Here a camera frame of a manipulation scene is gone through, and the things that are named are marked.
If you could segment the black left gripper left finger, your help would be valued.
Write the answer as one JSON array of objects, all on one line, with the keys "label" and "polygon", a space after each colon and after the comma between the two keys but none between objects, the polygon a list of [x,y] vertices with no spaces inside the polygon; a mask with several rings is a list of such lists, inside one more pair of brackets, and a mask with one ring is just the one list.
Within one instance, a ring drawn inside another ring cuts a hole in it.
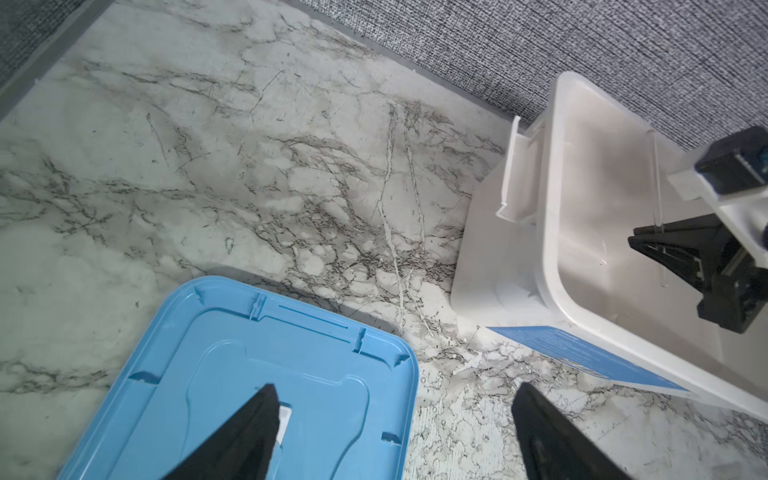
[{"label": "black left gripper left finger", "polygon": [[280,427],[275,386],[264,385],[165,477],[264,479]]}]

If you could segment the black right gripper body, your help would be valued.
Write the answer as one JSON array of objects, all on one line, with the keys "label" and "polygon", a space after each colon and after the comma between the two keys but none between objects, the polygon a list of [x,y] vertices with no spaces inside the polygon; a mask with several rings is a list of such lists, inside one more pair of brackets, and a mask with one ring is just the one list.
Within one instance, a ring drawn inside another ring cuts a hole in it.
[{"label": "black right gripper body", "polygon": [[746,251],[737,251],[727,260],[707,258],[703,275],[698,316],[744,334],[767,305],[767,270]]}]

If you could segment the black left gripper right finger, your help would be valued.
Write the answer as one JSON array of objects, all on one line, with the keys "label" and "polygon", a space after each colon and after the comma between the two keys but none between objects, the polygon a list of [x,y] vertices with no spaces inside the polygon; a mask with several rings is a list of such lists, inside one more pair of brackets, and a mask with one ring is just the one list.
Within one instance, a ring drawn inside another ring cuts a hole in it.
[{"label": "black left gripper right finger", "polygon": [[532,384],[521,384],[511,413],[529,479],[629,477]]}]

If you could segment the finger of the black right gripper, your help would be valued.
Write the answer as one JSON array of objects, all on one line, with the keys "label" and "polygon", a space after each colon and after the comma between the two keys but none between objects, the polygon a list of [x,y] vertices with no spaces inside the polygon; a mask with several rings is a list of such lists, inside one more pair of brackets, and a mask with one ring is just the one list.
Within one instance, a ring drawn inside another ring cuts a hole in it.
[{"label": "finger of the black right gripper", "polygon": [[645,255],[702,294],[711,290],[729,230],[715,214],[688,218],[661,226],[637,227],[629,247]]}]

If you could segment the blue plastic bin lid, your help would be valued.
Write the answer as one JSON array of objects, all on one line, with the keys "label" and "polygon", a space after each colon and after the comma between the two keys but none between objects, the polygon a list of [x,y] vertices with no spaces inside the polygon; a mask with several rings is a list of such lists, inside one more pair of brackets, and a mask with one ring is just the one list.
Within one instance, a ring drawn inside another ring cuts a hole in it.
[{"label": "blue plastic bin lid", "polygon": [[398,479],[419,369],[400,337],[207,276],[173,291],[127,360],[64,479],[159,479],[273,385],[272,479]]}]

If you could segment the white plastic storage bin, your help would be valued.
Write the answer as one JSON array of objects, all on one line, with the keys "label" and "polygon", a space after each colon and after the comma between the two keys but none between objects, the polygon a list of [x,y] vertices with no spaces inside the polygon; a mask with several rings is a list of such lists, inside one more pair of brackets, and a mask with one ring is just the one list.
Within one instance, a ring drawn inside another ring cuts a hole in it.
[{"label": "white plastic storage bin", "polygon": [[767,305],[744,334],[722,329],[698,316],[701,292],[627,241],[715,214],[665,175],[684,152],[583,76],[559,75],[474,192],[452,308],[608,381],[765,419]]}]

